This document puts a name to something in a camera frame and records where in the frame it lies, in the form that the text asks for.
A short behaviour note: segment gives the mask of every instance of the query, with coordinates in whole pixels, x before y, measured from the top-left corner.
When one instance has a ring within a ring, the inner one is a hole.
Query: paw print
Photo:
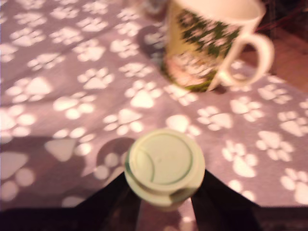
[[[307,119],[299,117],[297,112],[280,112],[278,119],[282,122],[280,127],[292,135],[302,137],[308,133]]]
[[[114,81],[115,76],[109,74],[106,67],[100,70],[91,68],[85,74],[78,76],[77,79],[79,83],[84,84],[84,89],[105,89],[109,83]]]
[[[132,43],[130,40],[115,40],[111,43],[110,51],[116,52],[122,59],[138,54],[139,46]]]
[[[105,50],[105,47],[99,46],[97,39],[90,39],[73,48],[73,51],[79,54],[77,58],[81,62],[97,61]]]
[[[18,49],[8,43],[0,44],[0,55],[1,62],[7,63],[15,58],[14,53],[18,51]]]
[[[128,21],[128,20],[135,20],[139,18],[139,15],[137,14],[136,10],[134,10],[133,8],[124,8],[117,15],[117,17],[120,18],[122,21]]]
[[[228,186],[234,191],[240,193],[242,196],[246,197],[248,200],[256,201],[256,196],[252,191],[244,190],[243,185],[238,180],[231,180]]]
[[[100,1],[94,1],[89,2],[82,6],[83,11],[89,12],[90,14],[105,14],[107,13],[107,5],[100,2]]]
[[[29,126],[33,125],[37,118],[32,114],[24,114],[24,111],[23,105],[0,109],[1,143],[8,143],[13,137],[25,137],[30,134]]]
[[[153,69],[142,63],[129,63],[120,67],[119,71],[124,72],[126,77],[145,77],[151,73]]]
[[[47,22],[46,17],[41,13],[37,12],[29,12],[29,13],[19,13],[14,16],[14,19],[17,20],[17,23],[20,25],[27,24],[30,27],[36,27],[39,25],[43,25]]]
[[[90,114],[94,111],[95,95],[87,95],[85,92],[78,92],[72,96],[63,96],[53,102],[55,111],[65,111],[68,119],[78,119],[82,114]]]
[[[8,166],[1,169],[1,198],[0,200],[12,201],[21,190],[34,183],[34,172],[25,167],[29,157],[24,153],[3,152],[1,153],[1,163]]]
[[[71,6],[64,7],[60,6],[55,9],[50,13],[51,16],[57,18],[57,19],[65,19],[65,18],[75,18],[78,15],[79,10],[74,9]]]
[[[306,116],[308,116],[308,99],[304,102],[299,103],[299,106],[305,110]]]
[[[13,103],[20,103],[26,100],[41,100],[51,90],[51,85],[43,77],[36,77],[34,79],[22,78],[16,81],[14,86],[8,88],[5,94],[13,97]]]
[[[308,174],[304,171],[296,172],[292,168],[285,169],[286,176],[280,178],[282,186],[294,191],[294,199],[303,205],[308,205]]]
[[[132,98],[130,105],[133,107],[151,108],[154,106],[154,100],[162,95],[160,89],[156,89],[156,83],[146,83],[142,80],[137,80],[133,83],[132,88],[125,92],[125,96]]]
[[[68,26],[60,29],[59,31],[53,32],[50,34],[50,37],[54,43],[63,42],[65,45],[79,42],[83,39],[80,31]]]
[[[116,25],[115,29],[117,29],[121,35],[127,34],[129,37],[133,37],[138,34],[141,26],[134,22],[128,22]]]
[[[277,86],[274,84],[259,88],[258,92],[263,99],[273,100],[278,104],[285,104],[292,99],[290,95],[286,94],[287,91],[285,89],[277,89]]]
[[[254,166],[258,164],[257,156],[247,154],[242,143],[234,144],[232,141],[226,142],[227,146],[222,149],[223,157],[233,162],[232,168],[241,177],[255,177],[257,175]]]
[[[43,41],[46,36],[42,35],[41,30],[35,30],[26,27],[22,30],[16,31],[10,35],[10,38],[13,39],[13,44],[22,46],[22,47],[30,47],[37,42]]]
[[[59,53],[46,53],[40,54],[36,59],[28,62],[27,66],[32,67],[32,70],[34,71],[40,70],[41,68],[50,69],[63,60],[64,57]]]
[[[238,100],[231,100],[231,109],[236,114],[244,115],[249,122],[255,122],[258,118],[264,116],[260,111],[261,104],[259,102],[251,102],[249,97],[241,97]]]
[[[169,93],[170,97],[178,101],[183,106],[187,106],[198,100],[198,96],[189,92],[186,89],[179,88],[176,85],[169,85],[164,87],[164,90]]]
[[[108,23],[103,22],[102,19],[99,17],[97,18],[88,17],[78,22],[77,26],[81,27],[82,31],[97,32],[103,30],[106,26],[108,26]]]
[[[267,151],[272,160],[280,159],[286,162],[292,160],[290,153],[294,148],[290,143],[282,141],[280,134],[271,131],[261,131],[258,134],[261,138],[256,142],[258,149]]]
[[[122,109],[118,115],[109,115],[103,119],[103,123],[108,124],[104,127],[105,131],[116,130],[119,136],[123,136],[132,130],[133,132],[143,131],[143,123],[138,120],[142,114],[132,111],[131,109]]]
[[[201,130],[192,124],[191,120],[185,115],[173,115],[167,118],[166,125],[168,128],[186,133],[190,138],[201,134]]]
[[[208,129],[218,131],[222,128],[232,128],[233,121],[228,113],[219,113],[219,109],[213,106],[205,109],[199,109],[200,117],[197,119],[200,123],[206,124]]]

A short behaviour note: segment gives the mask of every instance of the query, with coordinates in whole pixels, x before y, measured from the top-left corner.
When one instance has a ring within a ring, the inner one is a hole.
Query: table
[[[79,204],[123,171],[138,137],[165,127],[195,139],[206,168],[246,198],[308,205],[307,95],[271,75],[225,93],[179,89],[154,63],[166,27],[107,1],[1,3],[3,210]],[[189,200],[174,219],[151,209],[141,205],[140,230],[195,229]]]

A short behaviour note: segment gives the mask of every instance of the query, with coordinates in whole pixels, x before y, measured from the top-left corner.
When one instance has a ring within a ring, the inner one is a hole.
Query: white mug handle
[[[258,67],[252,78],[235,78],[229,71],[233,61],[237,58],[239,51],[242,51],[244,45],[252,45],[258,53]],[[274,60],[274,45],[272,41],[261,34],[243,34],[233,43],[225,61],[222,63],[218,77],[221,81],[231,86],[242,87],[256,82],[270,69]]]

